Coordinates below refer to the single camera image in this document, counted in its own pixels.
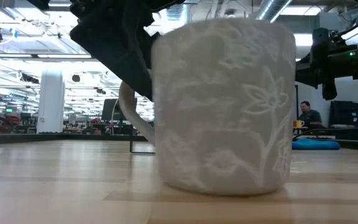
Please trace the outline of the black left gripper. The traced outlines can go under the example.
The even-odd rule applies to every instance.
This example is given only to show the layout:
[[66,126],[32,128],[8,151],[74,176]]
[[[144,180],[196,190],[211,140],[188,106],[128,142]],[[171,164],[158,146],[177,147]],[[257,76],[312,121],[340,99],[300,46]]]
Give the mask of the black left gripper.
[[140,95],[153,100],[151,48],[160,37],[143,27],[153,13],[184,0],[71,0],[70,12],[79,25],[70,37]]

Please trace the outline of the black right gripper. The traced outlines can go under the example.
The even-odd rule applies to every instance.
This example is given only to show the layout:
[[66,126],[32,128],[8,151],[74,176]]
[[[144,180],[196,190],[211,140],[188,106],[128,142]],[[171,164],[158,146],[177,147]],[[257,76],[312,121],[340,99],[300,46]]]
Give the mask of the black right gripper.
[[317,88],[323,84],[325,67],[324,52],[310,52],[296,62],[295,81]]

